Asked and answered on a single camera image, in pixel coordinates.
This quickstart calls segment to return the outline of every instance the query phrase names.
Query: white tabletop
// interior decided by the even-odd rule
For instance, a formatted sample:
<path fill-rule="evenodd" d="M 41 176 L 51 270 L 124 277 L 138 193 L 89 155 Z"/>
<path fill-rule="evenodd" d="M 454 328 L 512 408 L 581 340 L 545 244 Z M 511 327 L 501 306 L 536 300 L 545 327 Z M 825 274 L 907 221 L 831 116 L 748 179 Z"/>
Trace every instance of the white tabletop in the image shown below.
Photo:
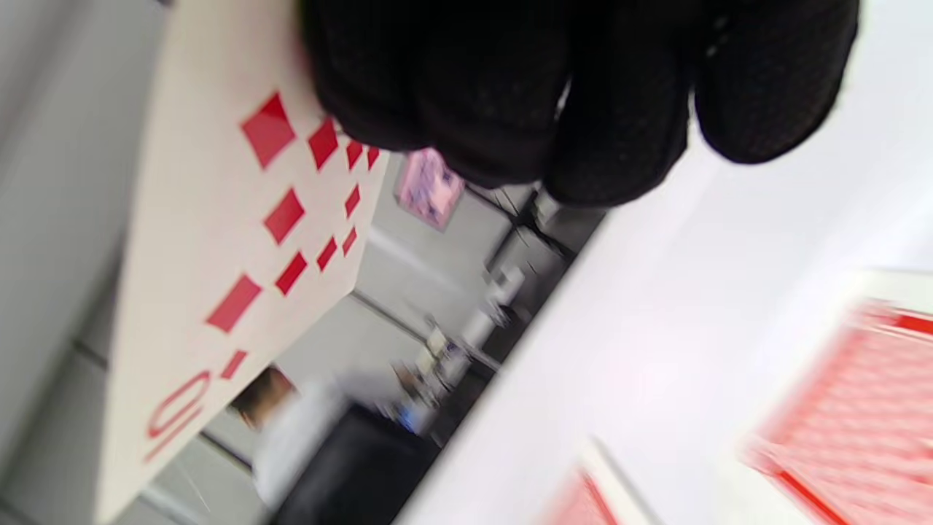
<path fill-rule="evenodd" d="M 591 435 L 666 525 L 724 522 L 722 465 L 850 272 L 933 270 L 933 5 L 866 4 L 831 122 L 758 168 L 694 135 L 606 219 L 398 523 L 541 522 Z"/>

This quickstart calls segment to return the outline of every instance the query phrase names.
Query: white shirt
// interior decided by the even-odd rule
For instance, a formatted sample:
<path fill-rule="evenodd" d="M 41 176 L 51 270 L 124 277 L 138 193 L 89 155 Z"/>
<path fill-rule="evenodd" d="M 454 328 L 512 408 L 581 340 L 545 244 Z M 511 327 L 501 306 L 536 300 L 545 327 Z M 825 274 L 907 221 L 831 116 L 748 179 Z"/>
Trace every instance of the white shirt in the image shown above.
<path fill-rule="evenodd" d="M 276 410 L 259 435 L 253 460 L 259 499 L 269 508 L 279 506 L 351 402 L 375 409 L 401 396 L 394 375 L 353 374 L 303 385 Z"/>

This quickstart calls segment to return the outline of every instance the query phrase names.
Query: black glove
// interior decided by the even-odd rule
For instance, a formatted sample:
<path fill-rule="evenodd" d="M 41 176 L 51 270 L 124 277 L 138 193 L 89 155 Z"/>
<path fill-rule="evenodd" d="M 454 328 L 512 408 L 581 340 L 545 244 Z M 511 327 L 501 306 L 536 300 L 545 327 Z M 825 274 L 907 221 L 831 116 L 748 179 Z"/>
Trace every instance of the black glove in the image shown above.
<path fill-rule="evenodd" d="M 797 147 L 833 107 L 859 11 L 859 0 L 300 1 L 319 98 L 349 136 L 436 148 L 487 188 L 543 180 L 573 206 L 660 184 L 687 146 L 691 90 L 727 159 Z"/>

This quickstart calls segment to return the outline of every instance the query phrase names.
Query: playing card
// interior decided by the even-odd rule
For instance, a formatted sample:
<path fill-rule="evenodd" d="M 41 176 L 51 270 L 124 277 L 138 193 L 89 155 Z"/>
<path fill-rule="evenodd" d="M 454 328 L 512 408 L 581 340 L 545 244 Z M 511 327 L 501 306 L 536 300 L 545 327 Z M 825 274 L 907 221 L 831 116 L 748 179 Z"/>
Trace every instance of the playing card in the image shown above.
<path fill-rule="evenodd" d="M 652 525 L 645 506 L 605 451 L 589 443 L 550 525 Z"/>
<path fill-rule="evenodd" d="M 100 522 L 355 284 L 388 154 L 323 115 L 294 6 L 173 7 L 119 292 Z"/>
<path fill-rule="evenodd" d="M 869 277 L 749 464 L 831 525 L 933 523 L 933 277 Z"/>

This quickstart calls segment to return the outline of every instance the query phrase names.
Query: person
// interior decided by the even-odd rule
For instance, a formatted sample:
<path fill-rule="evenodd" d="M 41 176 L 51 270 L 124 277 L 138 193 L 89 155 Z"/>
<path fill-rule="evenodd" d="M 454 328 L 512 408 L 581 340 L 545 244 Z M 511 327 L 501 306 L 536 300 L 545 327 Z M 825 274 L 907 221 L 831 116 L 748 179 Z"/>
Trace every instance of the person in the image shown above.
<path fill-rule="evenodd" d="M 296 387 L 276 366 L 263 370 L 230 410 L 259 432 L 253 482 L 270 509 L 287 496 L 301 471 L 351 403 L 378 411 L 403 398 L 411 376 L 351 373 Z"/>

